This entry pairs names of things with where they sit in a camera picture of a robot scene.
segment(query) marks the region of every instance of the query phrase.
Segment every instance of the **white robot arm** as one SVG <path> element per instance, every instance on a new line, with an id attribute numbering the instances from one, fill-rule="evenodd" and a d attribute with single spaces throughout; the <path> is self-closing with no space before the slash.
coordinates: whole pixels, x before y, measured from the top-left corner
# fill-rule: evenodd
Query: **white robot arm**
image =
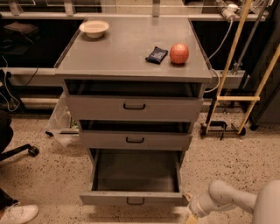
<path id="1" fill-rule="evenodd" d="M 258 195 L 236 190 L 224 181 L 215 180 L 208 191 L 192 197 L 189 204 L 192 213 L 200 218 L 213 211 L 236 207 L 253 215 L 252 224 L 280 223 L 280 180 L 269 182 Z"/>

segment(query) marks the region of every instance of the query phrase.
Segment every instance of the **bowl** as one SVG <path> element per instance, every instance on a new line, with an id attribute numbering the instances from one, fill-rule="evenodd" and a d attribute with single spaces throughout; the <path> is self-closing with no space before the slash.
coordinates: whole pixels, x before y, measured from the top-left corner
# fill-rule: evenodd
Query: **bowl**
<path id="1" fill-rule="evenodd" d="M 91 39 L 102 37 L 108 28 L 109 24 L 100 20 L 87 21 L 80 25 L 80 31 L 84 32 Z"/>

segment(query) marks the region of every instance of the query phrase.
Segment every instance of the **shoe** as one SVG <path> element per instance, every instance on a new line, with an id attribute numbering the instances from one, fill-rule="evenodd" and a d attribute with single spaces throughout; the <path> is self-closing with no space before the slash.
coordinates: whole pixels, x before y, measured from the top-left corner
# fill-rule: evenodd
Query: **shoe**
<path id="1" fill-rule="evenodd" d="M 5 208 L 3 216 L 0 219 L 0 224 L 24 224 L 33 220 L 38 212 L 38 206 L 20 206 L 18 202 Z"/>

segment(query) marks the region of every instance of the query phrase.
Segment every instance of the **countertop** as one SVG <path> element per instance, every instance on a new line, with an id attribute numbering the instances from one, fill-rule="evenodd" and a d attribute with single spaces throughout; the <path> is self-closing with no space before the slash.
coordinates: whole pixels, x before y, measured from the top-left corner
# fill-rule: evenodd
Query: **countertop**
<path id="1" fill-rule="evenodd" d="M 109 23 L 101 38 L 90 39 L 79 33 L 56 75 L 67 78 L 90 76 L 133 80 L 209 82 L 211 74 L 187 17 L 95 17 Z M 184 43 L 189 59 L 174 65 L 169 54 L 160 65 L 145 58 L 154 47 L 170 51 L 173 44 Z"/>

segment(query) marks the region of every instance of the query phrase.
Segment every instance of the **cable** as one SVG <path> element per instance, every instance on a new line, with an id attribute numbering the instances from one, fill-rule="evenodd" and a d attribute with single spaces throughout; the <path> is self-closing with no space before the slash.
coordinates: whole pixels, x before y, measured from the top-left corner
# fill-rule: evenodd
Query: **cable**
<path id="1" fill-rule="evenodd" d="M 209 60 L 221 49 L 221 47 L 222 47 L 222 45 L 224 44 L 226 38 L 228 37 L 228 34 L 229 34 L 230 30 L 231 30 L 231 27 L 232 27 L 233 23 L 234 23 L 234 20 L 233 20 L 233 18 L 231 17 L 231 18 L 230 18 L 230 25 L 229 25 L 229 27 L 228 27 L 228 30 L 227 30 L 227 33 L 226 33 L 224 39 L 221 41 L 221 43 L 220 43 L 218 49 L 217 49 L 206 61 L 209 61 Z"/>
<path id="2" fill-rule="evenodd" d="M 227 33 L 226 33 L 224 39 L 221 41 L 221 43 L 220 43 L 219 47 L 217 48 L 217 50 L 206 60 L 206 62 L 208 62 L 221 49 L 221 47 L 224 44 L 226 38 L 228 37 L 228 34 L 229 34 L 230 30 L 231 30 L 231 27 L 233 26 L 233 23 L 234 23 L 234 19 L 231 17 L 230 18 L 230 25 L 229 25 L 229 27 L 227 29 Z M 216 76 L 218 78 L 218 84 L 214 88 L 212 88 L 210 90 L 204 91 L 204 93 L 206 93 L 206 94 L 213 92 L 220 85 L 220 82 L 221 82 L 220 81 L 220 76 L 219 76 L 218 72 L 216 70 L 212 69 L 212 68 L 210 69 L 210 71 L 213 71 L 216 74 Z"/>
<path id="3" fill-rule="evenodd" d="M 34 78 L 34 76 L 38 70 L 39 70 L 39 68 L 37 67 L 37 69 L 36 69 L 35 73 L 32 75 L 32 77 L 26 82 L 26 84 L 24 84 L 25 87 L 32 81 L 32 79 Z"/>
<path id="4" fill-rule="evenodd" d="M 9 90 L 8 87 L 7 87 L 6 80 L 7 80 L 8 62 L 7 62 L 6 58 L 5 58 L 3 55 L 2 55 L 2 58 L 3 58 L 3 60 L 4 60 L 5 63 L 6 63 L 6 69 L 5 69 L 6 71 L 4 71 L 3 84 L 4 84 L 4 86 L 5 86 L 5 88 L 6 88 L 7 92 L 8 92 L 8 94 L 10 95 L 11 99 L 12 99 L 13 101 L 16 101 L 16 102 L 17 102 L 17 106 L 16 106 L 14 109 L 11 109 L 11 108 L 10 108 L 10 103 L 9 103 L 8 99 L 7 99 L 3 94 L 0 93 L 0 95 L 6 100 L 7 106 L 8 106 L 8 110 L 9 110 L 10 112 L 14 112 L 14 111 L 16 111 L 16 110 L 18 109 L 18 107 L 19 107 L 19 105 L 20 105 L 20 102 L 18 101 L 18 99 L 17 99 L 16 97 L 14 97 L 14 96 L 10 93 L 10 90 Z"/>
<path id="5" fill-rule="evenodd" d="M 218 72 L 217 72 L 216 70 L 214 70 L 214 69 L 210 69 L 210 71 L 213 71 L 213 72 L 216 74 L 216 76 L 217 76 L 217 78 L 218 78 L 218 83 L 217 83 L 217 85 L 216 85 L 214 88 L 212 88 L 212 89 L 210 89 L 210 90 L 204 91 L 205 94 L 213 92 L 216 88 L 219 87 L 220 82 L 221 82 L 221 81 L 220 81 L 220 76 L 219 76 Z"/>

